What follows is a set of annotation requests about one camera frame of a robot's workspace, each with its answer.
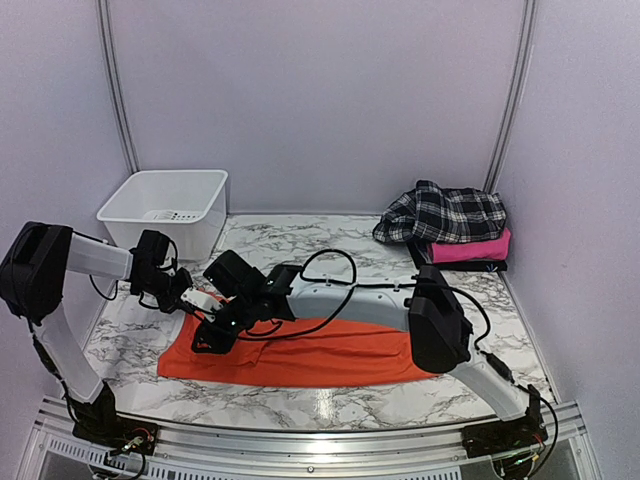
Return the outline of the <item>orange garment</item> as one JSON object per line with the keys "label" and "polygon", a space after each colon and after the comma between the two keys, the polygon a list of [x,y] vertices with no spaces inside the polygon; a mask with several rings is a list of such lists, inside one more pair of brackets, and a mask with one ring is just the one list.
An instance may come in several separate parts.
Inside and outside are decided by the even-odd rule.
{"label": "orange garment", "polygon": [[182,380],[283,388],[345,388],[433,378],[412,360],[407,333],[337,319],[290,340],[236,341],[227,354],[192,350],[200,322],[186,315],[172,345],[160,355],[157,374]]}

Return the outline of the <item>black white plaid skirt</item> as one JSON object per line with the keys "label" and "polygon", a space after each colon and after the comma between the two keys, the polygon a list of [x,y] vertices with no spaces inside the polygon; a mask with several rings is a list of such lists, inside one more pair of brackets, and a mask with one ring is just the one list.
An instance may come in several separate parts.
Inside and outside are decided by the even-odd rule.
{"label": "black white plaid skirt", "polygon": [[394,200],[372,231],[383,243],[468,244],[498,239],[507,210],[500,195],[475,188],[442,188],[429,180]]}

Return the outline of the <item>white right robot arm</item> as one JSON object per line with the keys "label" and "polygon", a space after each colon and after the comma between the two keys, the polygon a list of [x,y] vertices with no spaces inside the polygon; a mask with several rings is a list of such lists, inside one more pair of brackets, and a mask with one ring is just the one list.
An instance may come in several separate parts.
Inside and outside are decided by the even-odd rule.
{"label": "white right robot arm", "polygon": [[304,267],[291,264],[263,275],[228,251],[205,276],[221,299],[189,288],[181,300],[200,319],[196,337],[207,353],[229,353],[242,332],[272,319],[327,314],[330,320],[388,327],[408,334],[414,366],[454,377],[492,408],[497,419],[490,429],[502,446],[515,448],[529,436],[547,436],[539,391],[519,385],[511,369],[481,347],[457,299],[462,290],[434,267],[422,267],[408,281],[309,276]]}

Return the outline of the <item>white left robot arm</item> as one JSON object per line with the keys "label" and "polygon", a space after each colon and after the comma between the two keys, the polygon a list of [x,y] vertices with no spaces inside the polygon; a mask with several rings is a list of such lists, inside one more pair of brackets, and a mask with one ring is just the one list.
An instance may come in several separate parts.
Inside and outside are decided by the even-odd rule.
{"label": "white left robot arm", "polygon": [[106,445],[125,438],[115,396],[95,372],[71,333],[63,306],[67,272],[128,283],[140,297],[151,296],[163,313],[180,308],[192,287],[189,272],[168,261],[171,240],[146,230],[126,250],[74,231],[69,226],[26,223],[1,262],[1,298],[26,320],[42,363],[61,383],[76,423]]}

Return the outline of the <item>white plastic laundry bin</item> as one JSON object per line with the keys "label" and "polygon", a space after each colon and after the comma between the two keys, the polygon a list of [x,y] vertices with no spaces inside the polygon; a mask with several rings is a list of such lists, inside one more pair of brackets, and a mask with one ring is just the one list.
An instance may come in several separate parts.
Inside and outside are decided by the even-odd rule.
{"label": "white plastic laundry bin", "polygon": [[120,248],[134,247],[144,230],[156,230],[175,242],[180,260],[205,260],[226,223],[227,180],[219,169],[140,171],[96,218]]}

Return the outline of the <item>black folded garment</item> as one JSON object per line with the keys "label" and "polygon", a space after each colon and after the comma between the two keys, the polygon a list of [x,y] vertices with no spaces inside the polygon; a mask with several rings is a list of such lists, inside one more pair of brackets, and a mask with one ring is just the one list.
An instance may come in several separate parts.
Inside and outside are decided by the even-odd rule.
{"label": "black folded garment", "polygon": [[508,270],[508,265],[505,260],[472,260],[465,262],[444,262],[434,264],[429,260],[425,247],[408,244],[407,250],[417,269],[423,266],[434,265],[441,271],[455,272],[498,273],[506,272]]}

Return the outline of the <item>pink folded garment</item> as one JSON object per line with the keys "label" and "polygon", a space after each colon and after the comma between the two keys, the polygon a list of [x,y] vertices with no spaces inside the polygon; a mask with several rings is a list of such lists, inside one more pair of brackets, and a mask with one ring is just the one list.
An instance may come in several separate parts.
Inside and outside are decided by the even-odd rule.
{"label": "pink folded garment", "polygon": [[505,228],[498,239],[465,244],[432,243],[429,253],[434,263],[479,260],[504,261],[508,257],[511,232]]}

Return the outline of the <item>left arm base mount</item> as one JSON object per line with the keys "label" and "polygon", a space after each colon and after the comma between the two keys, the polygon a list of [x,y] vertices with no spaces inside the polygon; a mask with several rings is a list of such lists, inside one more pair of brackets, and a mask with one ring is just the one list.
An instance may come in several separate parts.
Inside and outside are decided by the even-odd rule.
{"label": "left arm base mount", "polygon": [[77,421],[72,433],[76,438],[109,447],[112,454],[135,452],[152,455],[159,426],[152,422],[117,417],[111,423]]}

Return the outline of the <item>aluminium front frame rail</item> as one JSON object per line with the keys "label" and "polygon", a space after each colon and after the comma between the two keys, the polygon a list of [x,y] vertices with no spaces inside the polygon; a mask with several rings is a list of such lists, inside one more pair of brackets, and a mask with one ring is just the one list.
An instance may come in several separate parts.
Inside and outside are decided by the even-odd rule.
{"label": "aluminium front frame rail", "polygon": [[45,398],[20,479],[598,479],[576,404],[544,415],[548,439],[478,453],[491,417],[407,429],[277,431],[155,420],[151,453],[114,456],[73,436],[63,401]]}

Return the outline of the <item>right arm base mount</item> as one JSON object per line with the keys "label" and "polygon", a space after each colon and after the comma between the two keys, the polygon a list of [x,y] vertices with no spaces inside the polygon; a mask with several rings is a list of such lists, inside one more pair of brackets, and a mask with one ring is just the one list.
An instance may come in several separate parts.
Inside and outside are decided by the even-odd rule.
{"label": "right arm base mount", "polygon": [[548,439],[542,422],[524,417],[512,421],[496,420],[466,426],[462,429],[461,435],[462,446],[468,458],[518,450]]}

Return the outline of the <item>left aluminium corner post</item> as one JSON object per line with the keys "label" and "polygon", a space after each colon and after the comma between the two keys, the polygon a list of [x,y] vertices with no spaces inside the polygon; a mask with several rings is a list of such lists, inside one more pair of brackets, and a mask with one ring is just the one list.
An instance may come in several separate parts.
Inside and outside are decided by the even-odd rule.
{"label": "left aluminium corner post", "polygon": [[140,171],[140,162],[133,139],[124,93],[117,62],[116,42],[113,31],[110,2],[95,2],[98,22],[98,35],[101,44],[103,64],[110,101],[113,109],[117,134],[123,153],[126,168],[130,175]]}

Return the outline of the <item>aluminium corner post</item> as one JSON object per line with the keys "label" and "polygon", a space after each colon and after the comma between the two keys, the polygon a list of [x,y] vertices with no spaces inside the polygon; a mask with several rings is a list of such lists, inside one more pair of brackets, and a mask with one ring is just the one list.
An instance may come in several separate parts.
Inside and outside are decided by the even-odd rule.
{"label": "aluminium corner post", "polygon": [[113,31],[110,2],[95,2],[98,22],[98,35],[101,44],[103,64],[110,101],[113,109],[117,134],[123,153],[126,168],[130,175],[140,171],[140,162],[133,139],[124,93],[117,62],[116,42]]}
{"label": "aluminium corner post", "polygon": [[483,189],[488,192],[494,192],[496,190],[500,174],[506,162],[511,135],[526,88],[532,51],[534,49],[539,1],[526,0],[523,1],[522,4],[518,43],[506,104],[483,185]]}

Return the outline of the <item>right aluminium corner post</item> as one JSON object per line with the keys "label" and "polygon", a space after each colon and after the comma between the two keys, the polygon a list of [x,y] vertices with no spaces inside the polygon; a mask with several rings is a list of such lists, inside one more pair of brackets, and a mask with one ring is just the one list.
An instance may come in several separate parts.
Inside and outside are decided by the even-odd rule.
{"label": "right aluminium corner post", "polygon": [[526,88],[532,51],[534,49],[539,1],[526,0],[523,1],[522,4],[518,43],[506,104],[483,185],[483,189],[488,192],[494,192],[496,190],[500,174],[506,162],[511,135]]}

